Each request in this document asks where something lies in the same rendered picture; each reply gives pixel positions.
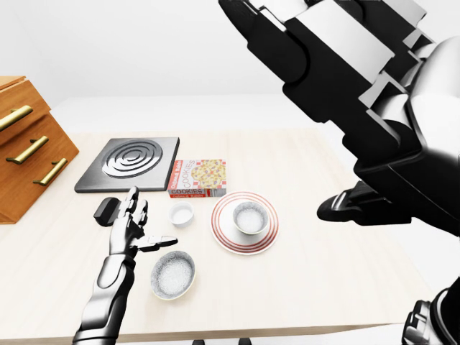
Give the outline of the small white ramekin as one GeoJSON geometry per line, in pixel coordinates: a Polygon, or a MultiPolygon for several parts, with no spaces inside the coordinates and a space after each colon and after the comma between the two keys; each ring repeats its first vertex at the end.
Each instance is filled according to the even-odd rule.
{"type": "Polygon", "coordinates": [[[174,204],[168,214],[169,221],[178,228],[189,226],[194,217],[194,208],[189,202],[174,204]]]}

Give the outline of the white plate with red rings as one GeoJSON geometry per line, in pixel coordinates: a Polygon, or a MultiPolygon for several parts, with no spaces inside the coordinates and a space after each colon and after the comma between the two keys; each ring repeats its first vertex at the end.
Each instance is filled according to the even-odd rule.
{"type": "Polygon", "coordinates": [[[233,192],[222,197],[211,213],[211,230],[215,239],[231,252],[237,254],[257,254],[268,249],[279,234],[279,221],[275,208],[262,196],[248,191],[233,192]],[[240,232],[233,221],[234,209],[242,202],[254,201],[262,204],[269,216],[264,231],[255,235],[240,232]]]}

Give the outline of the wooden cabinet drawer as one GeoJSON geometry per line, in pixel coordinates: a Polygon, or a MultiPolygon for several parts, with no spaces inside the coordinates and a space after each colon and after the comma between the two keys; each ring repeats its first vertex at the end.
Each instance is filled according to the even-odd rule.
{"type": "Polygon", "coordinates": [[[45,186],[33,182],[24,186],[0,185],[0,224],[18,222],[45,190],[45,186]]]}
{"type": "Polygon", "coordinates": [[[24,186],[33,180],[39,180],[53,168],[52,162],[62,158],[71,160],[77,153],[78,149],[51,115],[43,115],[0,145],[0,185],[24,186]],[[42,136],[48,137],[49,141],[24,163],[17,165],[6,161],[7,157],[16,157],[25,151],[32,144],[31,139],[42,136]]]}
{"type": "Polygon", "coordinates": [[[50,107],[29,80],[23,80],[0,90],[0,119],[10,115],[12,109],[19,109],[23,106],[30,106],[33,112],[0,131],[0,145],[9,141],[50,111],[50,107]]]}

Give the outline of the red white cookies box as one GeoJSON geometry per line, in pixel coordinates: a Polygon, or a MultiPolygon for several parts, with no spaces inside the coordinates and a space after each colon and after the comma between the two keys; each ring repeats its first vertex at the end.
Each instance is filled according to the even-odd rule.
{"type": "Polygon", "coordinates": [[[171,198],[220,198],[226,187],[225,160],[176,160],[167,191],[171,198]]]}

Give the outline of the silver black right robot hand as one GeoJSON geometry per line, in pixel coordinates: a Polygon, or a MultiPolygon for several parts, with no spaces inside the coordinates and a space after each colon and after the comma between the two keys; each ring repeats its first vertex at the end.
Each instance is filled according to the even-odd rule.
{"type": "Polygon", "coordinates": [[[362,226],[418,218],[460,236],[460,37],[435,43],[414,0],[218,0],[312,120],[334,123],[359,182],[318,209],[362,226]]]}

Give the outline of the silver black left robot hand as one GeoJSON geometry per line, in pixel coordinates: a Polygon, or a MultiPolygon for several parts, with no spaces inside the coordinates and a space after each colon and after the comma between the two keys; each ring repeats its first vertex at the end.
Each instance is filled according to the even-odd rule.
{"type": "Polygon", "coordinates": [[[138,251],[153,252],[178,243],[173,236],[146,236],[148,202],[139,201],[139,189],[134,186],[121,202],[111,228],[109,254],[126,254],[135,258],[138,251]]]}

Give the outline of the wooden cabinet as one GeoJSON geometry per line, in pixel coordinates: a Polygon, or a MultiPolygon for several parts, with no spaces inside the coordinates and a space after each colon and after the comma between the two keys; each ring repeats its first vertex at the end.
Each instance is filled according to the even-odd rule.
{"type": "Polygon", "coordinates": [[[0,76],[0,224],[15,224],[78,148],[24,76],[0,76]]]}

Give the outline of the speckled patterned bowl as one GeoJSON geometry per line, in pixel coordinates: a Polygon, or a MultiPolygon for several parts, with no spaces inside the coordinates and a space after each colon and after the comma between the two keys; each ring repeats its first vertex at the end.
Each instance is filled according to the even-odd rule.
{"type": "Polygon", "coordinates": [[[240,232],[255,235],[266,229],[269,223],[269,216],[262,204],[245,201],[234,209],[233,221],[240,232]]]}
{"type": "Polygon", "coordinates": [[[188,253],[169,252],[162,256],[152,269],[152,290],[163,300],[174,300],[189,290],[195,275],[195,263],[188,253]]]}

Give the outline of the flat dark stove plate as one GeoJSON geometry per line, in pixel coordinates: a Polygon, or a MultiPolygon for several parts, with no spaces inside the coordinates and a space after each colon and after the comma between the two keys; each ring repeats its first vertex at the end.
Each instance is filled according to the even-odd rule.
{"type": "Polygon", "coordinates": [[[75,185],[77,193],[165,191],[179,137],[113,138],[75,185]]]}

